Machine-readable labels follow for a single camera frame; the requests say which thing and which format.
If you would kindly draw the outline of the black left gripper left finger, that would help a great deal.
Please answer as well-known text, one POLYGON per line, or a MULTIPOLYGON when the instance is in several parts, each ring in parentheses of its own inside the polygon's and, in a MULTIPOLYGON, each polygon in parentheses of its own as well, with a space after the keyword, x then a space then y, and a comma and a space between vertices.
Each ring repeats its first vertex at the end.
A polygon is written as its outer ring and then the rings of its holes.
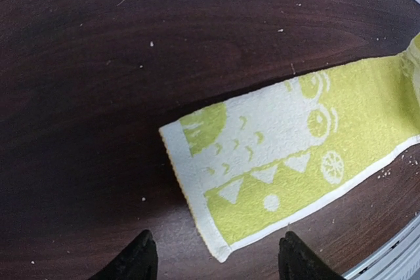
POLYGON ((145 279, 158 277, 156 242, 150 230, 143 230, 110 263, 89 280, 145 279))

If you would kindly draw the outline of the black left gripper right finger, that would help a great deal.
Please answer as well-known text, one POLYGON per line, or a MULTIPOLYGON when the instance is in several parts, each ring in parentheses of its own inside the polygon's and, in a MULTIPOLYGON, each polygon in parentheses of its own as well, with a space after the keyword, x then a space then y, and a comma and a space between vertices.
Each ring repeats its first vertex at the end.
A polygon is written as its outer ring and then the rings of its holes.
POLYGON ((293 231, 280 239, 278 270, 281 280, 343 280, 293 231))

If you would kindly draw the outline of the green crocodile pattern towel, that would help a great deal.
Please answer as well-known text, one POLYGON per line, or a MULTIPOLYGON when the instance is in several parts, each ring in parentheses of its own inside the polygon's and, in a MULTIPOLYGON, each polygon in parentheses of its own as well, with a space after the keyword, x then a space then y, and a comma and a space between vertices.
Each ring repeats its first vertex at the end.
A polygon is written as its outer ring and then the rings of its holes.
POLYGON ((340 198, 419 143, 419 38, 160 128, 209 252, 234 251, 340 198))

